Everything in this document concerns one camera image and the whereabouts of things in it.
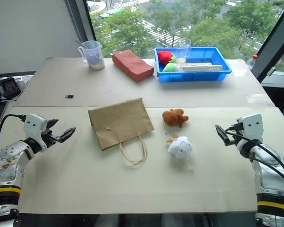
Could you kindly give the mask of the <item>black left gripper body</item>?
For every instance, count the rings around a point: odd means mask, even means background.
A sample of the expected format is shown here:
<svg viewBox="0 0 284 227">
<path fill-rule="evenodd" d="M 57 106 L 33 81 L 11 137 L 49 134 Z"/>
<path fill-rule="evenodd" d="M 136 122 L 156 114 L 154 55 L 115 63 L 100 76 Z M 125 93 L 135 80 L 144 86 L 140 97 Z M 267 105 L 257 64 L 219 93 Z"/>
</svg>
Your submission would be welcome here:
<svg viewBox="0 0 284 227">
<path fill-rule="evenodd" d="M 42 132 L 41 138 L 47 148 L 50 148 L 57 142 L 61 143 L 60 137 L 53 135 L 52 130 L 50 129 L 46 129 L 44 132 Z"/>
</svg>

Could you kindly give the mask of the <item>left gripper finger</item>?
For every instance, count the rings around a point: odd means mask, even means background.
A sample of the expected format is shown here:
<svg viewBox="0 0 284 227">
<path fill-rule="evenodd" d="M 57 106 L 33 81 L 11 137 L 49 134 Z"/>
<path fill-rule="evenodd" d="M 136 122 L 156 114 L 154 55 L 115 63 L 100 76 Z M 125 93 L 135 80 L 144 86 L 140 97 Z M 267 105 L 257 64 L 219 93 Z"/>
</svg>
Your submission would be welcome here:
<svg viewBox="0 0 284 227">
<path fill-rule="evenodd" d="M 61 136 L 57 137 L 57 141 L 59 143 L 64 143 L 66 140 L 68 140 L 73 133 L 76 131 L 76 127 L 73 128 L 69 128 L 68 130 L 66 130 Z"/>
<path fill-rule="evenodd" d="M 50 129 L 53 127 L 59 120 L 58 119 L 50 119 L 47 122 L 46 129 Z"/>
</svg>

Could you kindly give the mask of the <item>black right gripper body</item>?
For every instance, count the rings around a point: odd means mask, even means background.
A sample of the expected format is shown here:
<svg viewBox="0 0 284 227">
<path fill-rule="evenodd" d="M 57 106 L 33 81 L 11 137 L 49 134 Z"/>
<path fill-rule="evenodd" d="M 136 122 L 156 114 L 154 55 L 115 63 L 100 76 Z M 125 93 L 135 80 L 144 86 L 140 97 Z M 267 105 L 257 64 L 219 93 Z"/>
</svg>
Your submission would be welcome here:
<svg viewBox="0 0 284 227">
<path fill-rule="evenodd" d="M 228 139 L 228 142 L 226 142 L 226 145 L 237 145 L 238 142 L 241 140 L 241 132 L 243 130 L 243 123 L 236 123 L 232 126 L 230 126 L 226 132 L 228 131 L 234 131 L 234 133 L 231 134 L 231 136 L 233 137 L 233 140 Z"/>
</svg>

